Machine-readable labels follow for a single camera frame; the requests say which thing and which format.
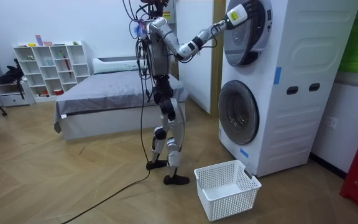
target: washing machine door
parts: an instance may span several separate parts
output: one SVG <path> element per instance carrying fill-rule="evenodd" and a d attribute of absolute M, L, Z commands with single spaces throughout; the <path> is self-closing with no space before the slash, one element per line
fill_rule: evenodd
<path fill-rule="evenodd" d="M 254 140 L 259 128 L 259 112 L 249 88 L 240 81 L 227 82 L 219 96 L 219 119 L 231 141 L 245 145 Z"/>
<path fill-rule="evenodd" d="M 230 0 L 227 12 L 249 0 Z M 272 10 L 270 0 L 257 0 L 258 16 L 223 34 L 224 53 L 231 66 L 248 66 L 262 53 L 270 35 Z"/>

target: door frame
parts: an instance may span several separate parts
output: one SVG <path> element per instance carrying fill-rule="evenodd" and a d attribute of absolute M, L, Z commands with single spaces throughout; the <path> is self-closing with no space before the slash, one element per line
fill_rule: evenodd
<path fill-rule="evenodd" d="M 222 20 L 226 13 L 226 0 L 214 0 L 213 22 Z M 222 86 L 223 35 L 216 37 L 218 45 L 212 49 L 211 57 L 211 116 L 218 117 L 219 94 Z"/>

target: humanoid robot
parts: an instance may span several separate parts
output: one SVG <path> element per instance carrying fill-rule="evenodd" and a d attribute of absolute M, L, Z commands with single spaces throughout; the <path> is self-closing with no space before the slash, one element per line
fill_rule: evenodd
<path fill-rule="evenodd" d="M 157 9 L 152 11 L 152 21 L 147 24 L 148 34 L 143 37 L 144 48 L 147 48 L 149 72 L 155 81 L 153 89 L 154 101 L 160 106 L 162 125 L 156 127 L 152 141 L 152 159 L 146 164 L 146 169 L 156 169 L 169 166 L 169 175 L 166 175 L 164 184 L 183 185 L 189 183 L 189 178 L 177 175 L 180 165 L 181 150 L 185 136 L 185 122 L 177 100 L 169 84 L 167 55 L 168 50 L 180 62 L 189 62 L 199 52 L 204 44 L 225 30 L 239 27 L 249 19 L 257 17 L 260 7 L 259 0 L 250 0 L 234 7 L 222 18 L 194 37 L 187 44 L 179 44 L 176 35 L 169 27 L 167 20 L 162 17 L 162 9 L 169 0 L 142 0 Z M 172 138 L 167 140 L 168 131 Z M 164 145 L 167 145 L 167 160 L 160 160 Z"/>

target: electrical outlet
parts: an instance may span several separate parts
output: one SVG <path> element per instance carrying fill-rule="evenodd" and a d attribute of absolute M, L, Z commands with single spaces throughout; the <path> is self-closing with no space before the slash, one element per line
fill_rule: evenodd
<path fill-rule="evenodd" d="M 331 128 L 331 129 L 335 129 L 337 124 L 338 124 L 337 118 L 327 116 L 327 118 L 326 118 L 326 126 L 327 127 Z"/>

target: white laundry basket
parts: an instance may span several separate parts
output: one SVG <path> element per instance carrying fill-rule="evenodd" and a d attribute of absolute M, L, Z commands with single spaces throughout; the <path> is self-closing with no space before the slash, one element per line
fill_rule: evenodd
<path fill-rule="evenodd" d="M 209 221 L 219 220 L 254 206 L 262 186 L 255 176 L 245 174 L 238 160 L 195 169 L 197 193 Z"/>

